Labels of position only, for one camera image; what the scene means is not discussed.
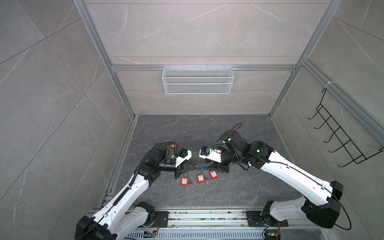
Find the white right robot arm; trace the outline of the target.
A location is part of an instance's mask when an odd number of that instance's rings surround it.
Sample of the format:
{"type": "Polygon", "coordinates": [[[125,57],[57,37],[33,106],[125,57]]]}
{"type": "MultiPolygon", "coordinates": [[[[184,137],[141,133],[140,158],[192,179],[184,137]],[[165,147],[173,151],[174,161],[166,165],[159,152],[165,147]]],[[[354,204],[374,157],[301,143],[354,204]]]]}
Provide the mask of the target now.
{"type": "Polygon", "coordinates": [[[344,186],[317,178],[285,159],[271,146],[261,141],[248,143],[235,130],[224,132],[220,143],[202,147],[199,157],[211,162],[215,171],[227,173],[231,164],[239,164],[245,171],[250,167],[269,173],[282,180],[302,197],[290,201],[268,201],[261,219],[268,226],[281,226],[289,220],[309,220],[322,228],[331,229],[340,216],[344,186]]]}

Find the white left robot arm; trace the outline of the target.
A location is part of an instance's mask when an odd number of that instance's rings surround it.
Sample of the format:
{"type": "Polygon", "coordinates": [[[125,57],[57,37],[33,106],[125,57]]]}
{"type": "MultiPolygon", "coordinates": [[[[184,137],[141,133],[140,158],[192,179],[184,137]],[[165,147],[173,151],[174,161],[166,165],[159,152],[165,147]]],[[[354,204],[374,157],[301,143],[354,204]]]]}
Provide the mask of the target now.
{"type": "Polygon", "coordinates": [[[149,150],[140,161],[134,174],[116,196],[92,217],[83,216],[77,223],[76,240],[122,240],[139,226],[151,226],[155,217],[155,208],[141,202],[129,213],[126,212],[136,199],[145,192],[158,178],[163,168],[161,159],[155,160],[158,165],[146,164],[150,155],[167,145],[174,145],[172,167],[179,167],[192,157],[192,151],[182,148],[178,150],[175,142],[159,144],[149,150]]]}

